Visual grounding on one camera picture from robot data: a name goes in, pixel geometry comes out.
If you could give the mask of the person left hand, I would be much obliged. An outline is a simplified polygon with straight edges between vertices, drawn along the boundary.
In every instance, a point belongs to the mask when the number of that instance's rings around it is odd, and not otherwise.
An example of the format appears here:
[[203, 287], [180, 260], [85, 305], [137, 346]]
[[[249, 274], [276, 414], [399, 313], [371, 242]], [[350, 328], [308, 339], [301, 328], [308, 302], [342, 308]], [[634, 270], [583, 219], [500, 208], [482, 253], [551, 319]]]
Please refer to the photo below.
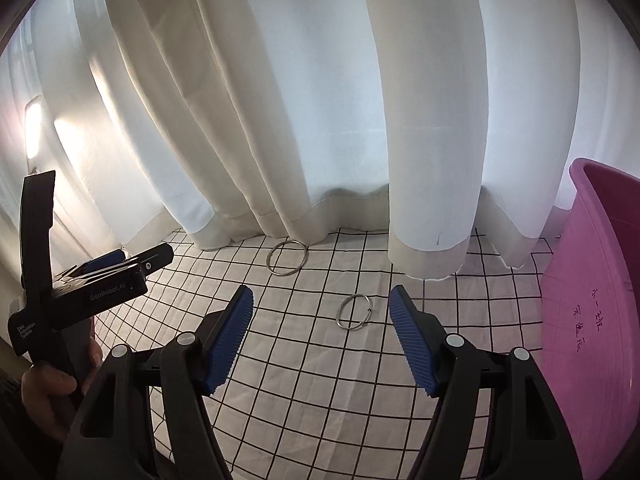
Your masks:
[[76, 379], [51, 365], [36, 364], [21, 379], [21, 396], [27, 414], [49, 437], [64, 442], [74, 416], [70, 395]]

